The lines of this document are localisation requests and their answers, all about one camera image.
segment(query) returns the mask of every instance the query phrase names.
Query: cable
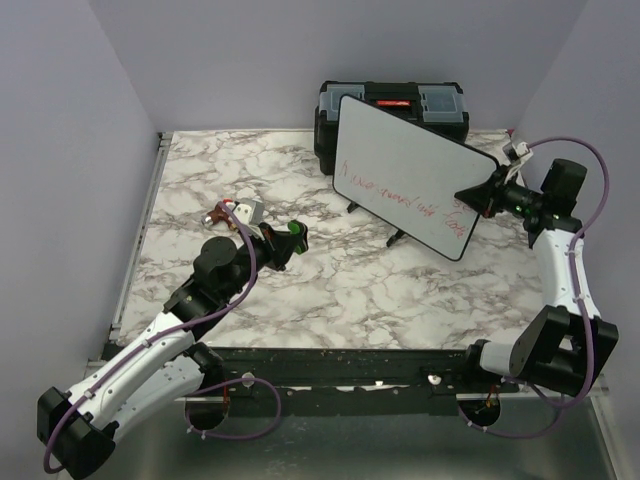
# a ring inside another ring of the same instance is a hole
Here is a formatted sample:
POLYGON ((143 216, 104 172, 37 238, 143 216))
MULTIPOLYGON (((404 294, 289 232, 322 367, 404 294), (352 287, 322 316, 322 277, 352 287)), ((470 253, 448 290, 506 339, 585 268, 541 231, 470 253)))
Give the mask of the cable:
POLYGON ((266 387, 269 388, 269 390, 273 392, 273 395, 276 398, 276 414, 273 417, 273 421, 269 425, 267 425, 262 430, 259 430, 255 433, 250 433, 247 435, 227 435, 224 433, 215 433, 207 430, 198 430, 191 423, 191 418, 189 417, 189 410, 185 408, 184 419, 186 420, 187 425, 189 425, 189 429, 187 430, 187 433, 190 433, 190 432, 199 433, 202 436, 203 440, 204 440, 204 437, 221 438, 223 440, 254 440, 256 438, 262 437, 263 435, 266 435, 267 433, 271 432, 274 428, 276 428, 278 426, 278 423, 280 422, 280 415, 282 413, 282 400, 280 398, 280 394, 278 393, 278 390, 276 389, 276 387, 274 387, 273 384, 269 383, 268 381, 262 378, 251 378, 251 379, 234 378, 233 380, 227 380, 226 382, 219 383, 212 387, 203 388, 202 390, 193 392, 189 396, 192 397, 196 395, 202 395, 204 393, 208 393, 213 390, 217 390, 219 388, 227 387, 229 385, 235 385, 236 383, 248 382, 248 381, 261 383, 262 385, 265 385, 266 387))
MULTIPOLYGON (((238 231, 240 232, 240 235, 242 236, 242 240, 244 241, 244 243, 247 246, 247 249, 249 251, 249 259, 250 259, 250 264, 251 264, 251 273, 250 273, 249 283, 247 284, 247 287, 238 296, 238 298, 236 300, 234 300, 233 302, 229 303, 229 305, 227 305, 222 310, 219 310, 217 312, 214 312, 214 313, 212 313, 210 315, 207 315, 207 316, 204 316, 202 318, 198 318, 198 319, 195 319, 195 320, 190 320, 189 322, 183 323, 181 325, 176 325, 175 327, 167 328, 166 330, 158 332, 157 334, 155 334, 155 335, 153 335, 153 336, 151 336, 151 337, 146 339, 148 344, 152 344, 152 343, 156 342, 157 340, 165 337, 166 335, 169 335, 169 334, 171 334, 173 332, 176 332, 178 330, 190 330, 193 327, 195 327, 196 325, 200 325, 201 323, 208 322, 208 321, 211 321, 211 320, 215 320, 216 318, 220 318, 220 317, 226 315, 231 310, 233 310, 235 307, 240 305, 240 303, 242 303, 242 301, 247 297, 247 295, 249 295, 249 292, 251 291, 253 286, 256 284, 256 280, 258 278, 257 263, 256 263, 256 252, 255 252, 255 249, 253 247, 253 243, 251 242, 251 238, 249 237, 249 233, 247 233, 247 230, 246 230, 245 226, 240 223, 238 218, 224 204, 224 202, 219 202, 218 205, 220 206, 220 208, 222 208, 222 210, 227 215, 229 215, 229 217, 238 226, 238 231)), ((138 353, 140 353, 145 348, 147 348, 147 347, 145 347, 144 345, 138 345, 131 352, 129 352, 127 355, 125 355, 118 363, 116 363, 100 379, 98 379, 96 381, 96 383, 94 383, 89 389, 87 389, 87 391, 85 392, 85 395, 80 397, 73 405, 71 405, 69 410, 67 410, 65 412, 65 414, 62 416, 62 418, 60 418, 60 420, 58 421, 58 423, 54 427, 53 431, 51 432, 51 435, 49 436, 49 441, 47 442, 47 446, 46 446, 46 449, 45 449, 45 452, 44 452, 43 466, 44 466, 44 471, 46 473, 54 474, 54 473, 58 473, 58 472, 61 472, 62 470, 64 470, 63 466, 59 466, 59 467, 56 467, 56 468, 51 467, 51 455, 53 454, 53 446, 55 445, 55 443, 56 443, 56 441, 58 439, 58 436, 60 435, 60 432, 62 431, 62 429, 66 425, 67 421, 71 418, 71 416, 74 413, 76 413, 78 411, 78 408, 80 408, 82 406, 82 404, 87 399, 91 398, 98 391, 98 389, 102 385, 105 384, 105 382, 109 378, 111 378, 117 371, 119 371, 124 365, 129 363, 129 361, 131 361, 132 358, 134 358, 138 353)))
POLYGON ((571 241, 569 242, 569 251, 568 251, 569 269, 571 272, 571 283, 574 290, 574 297, 576 299, 578 309, 580 310, 580 314, 582 315, 582 321, 584 324, 585 344, 586 344, 586 350, 587 350, 587 371, 585 373, 584 384, 582 385, 582 388, 578 392, 578 395, 576 395, 573 400, 569 400, 567 402, 564 402, 564 401, 556 402, 550 399, 536 385, 531 385, 526 382, 517 381, 516 379, 507 379, 509 382, 512 382, 512 383, 520 383, 520 384, 528 385, 545 403, 557 409, 558 414, 556 415, 553 422, 549 426, 540 430, 539 432, 535 432, 531 434, 513 434, 508 432, 489 430, 486 427, 481 427, 480 425, 476 425, 475 423, 473 423, 464 414, 462 409, 458 407, 460 416, 462 416, 462 418, 467 422, 467 425, 469 427, 474 428, 475 430, 489 433, 490 435, 495 435, 503 438, 531 439, 531 438, 540 437, 554 430, 558 425, 560 419, 562 418, 563 410, 574 407, 578 403, 580 403, 582 400, 584 400, 586 396, 589 394, 589 390, 591 389, 591 384, 593 383, 593 380, 594 380, 593 377, 594 377, 594 370, 595 370, 595 348, 593 344, 593 332, 591 331, 591 319, 589 318, 587 307, 584 303, 584 299, 582 298, 582 290, 580 288, 580 278, 578 275, 578 264, 576 261, 575 246, 578 243, 578 240, 593 225, 593 223, 596 221, 596 219, 600 216, 600 214, 604 210, 604 206, 607 203, 607 199, 609 197, 609 187, 610 187, 609 169, 607 168, 607 164, 604 161, 604 158, 602 157, 600 152, 593 145, 579 138, 564 137, 564 136, 549 137, 549 138, 544 138, 542 140, 538 140, 537 142, 530 143, 529 148, 533 149, 537 146, 544 145, 546 143, 552 143, 552 142, 572 142, 587 148, 589 151, 591 151, 591 153, 593 153, 593 155, 598 160, 598 163, 600 164, 600 168, 602 169, 602 177, 604 180, 602 197, 600 199, 600 202, 598 203, 598 206, 596 207, 595 211, 593 212, 593 215, 591 215, 589 220, 587 220, 587 222, 582 226, 582 228, 578 230, 575 233, 575 235, 571 238, 571 241))

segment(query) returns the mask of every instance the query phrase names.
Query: black toolbox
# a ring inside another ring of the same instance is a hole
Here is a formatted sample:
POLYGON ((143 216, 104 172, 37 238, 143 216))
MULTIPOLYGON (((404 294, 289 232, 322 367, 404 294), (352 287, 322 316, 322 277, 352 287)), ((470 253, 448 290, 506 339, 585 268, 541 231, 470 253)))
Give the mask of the black toolbox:
POLYGON ((455 82, 324 82, 316 108, 313 148, 325 175, 333 175, 335 170, 340 99, 344 95, 364 100, 461 143, 469 133, 469 113, 462 88, 455 82))

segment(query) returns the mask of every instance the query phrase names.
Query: whiteboard stand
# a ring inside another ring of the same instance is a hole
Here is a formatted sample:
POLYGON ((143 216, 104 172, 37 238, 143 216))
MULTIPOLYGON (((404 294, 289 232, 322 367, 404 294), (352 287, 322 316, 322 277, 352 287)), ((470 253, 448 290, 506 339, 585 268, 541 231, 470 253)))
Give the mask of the whiteboard stand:
POLYGON ((498 161, 354 97, 340 102, 334 190, 452 261, 479 215, 455 193, 484 183, 498 161))

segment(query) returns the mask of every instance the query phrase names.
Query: wall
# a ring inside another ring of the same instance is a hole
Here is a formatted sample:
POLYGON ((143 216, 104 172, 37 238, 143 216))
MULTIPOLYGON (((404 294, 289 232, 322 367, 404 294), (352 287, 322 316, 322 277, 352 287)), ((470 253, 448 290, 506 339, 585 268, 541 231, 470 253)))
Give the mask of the wall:
MULTIPOLYGON (((601 221, 587 235, 585 264, 603 317, 620 329, 620 342, 605 372, 630 453, 640 451, 639 17, 636 0, 590 0, 518 129, 530 141, 555 134, 584 138, 609 164, 611 196, 601 221)), ((602 192, 597 163, 578 147, 553 146, 538 153, 526 170, 535 186, 554 157, 588 166, 578 205, 578 214, 586 219, 602 192)), ((640 476, 640 459, 635 455, 633 460, 640 476)))
POLYGON ((158 141, 85 0, 1 10, 0 476, 34 480, 36 400, 106 338, 158 141))
POLYGON ((193 130, 311 127, 324 80, 455 80, 515 126, 585 1, 90 3, 156 128, 193 130))

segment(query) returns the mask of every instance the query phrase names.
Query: marble table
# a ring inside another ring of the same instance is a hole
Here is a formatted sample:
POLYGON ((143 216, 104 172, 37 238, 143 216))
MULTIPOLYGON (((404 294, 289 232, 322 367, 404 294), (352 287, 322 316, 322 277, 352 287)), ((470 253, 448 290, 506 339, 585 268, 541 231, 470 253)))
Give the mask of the marble table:
MULTIPOLYGON (((470 145, 506 162, 502 131, 473 132, 470 145)), ((478 224, 464 258, 451 262, 413 239, 388 249, 394 229, 347 214, 320 173, 310 131, 202 131, 173 136, 119 342, 137 336, 192 272, 214 235, 201 215, 223 197, 260 198, 266 221, 309 226, 309 252, 284 273, 264 270, 245 302, 205 337, 213 346, 465 348, 517 337, 541 307, 533 253, 509 215, 478 224)))

